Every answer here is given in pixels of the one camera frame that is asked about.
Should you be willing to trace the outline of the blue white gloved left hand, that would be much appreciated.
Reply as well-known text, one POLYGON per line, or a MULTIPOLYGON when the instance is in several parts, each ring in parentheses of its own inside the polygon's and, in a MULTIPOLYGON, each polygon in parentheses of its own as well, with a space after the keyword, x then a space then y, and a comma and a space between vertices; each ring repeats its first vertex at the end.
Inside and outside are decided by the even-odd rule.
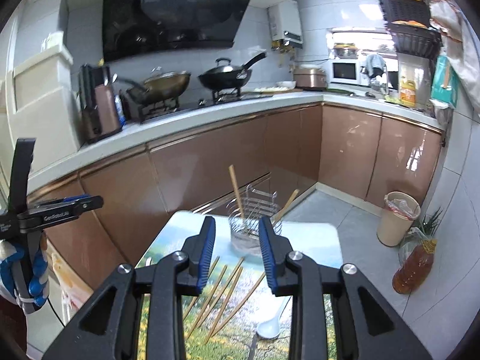
POLYGON ((39 311, 49 297, 46 252, 41 232, 21 234, 18 242, 1 240, 1 297, 26 315, 39 311))

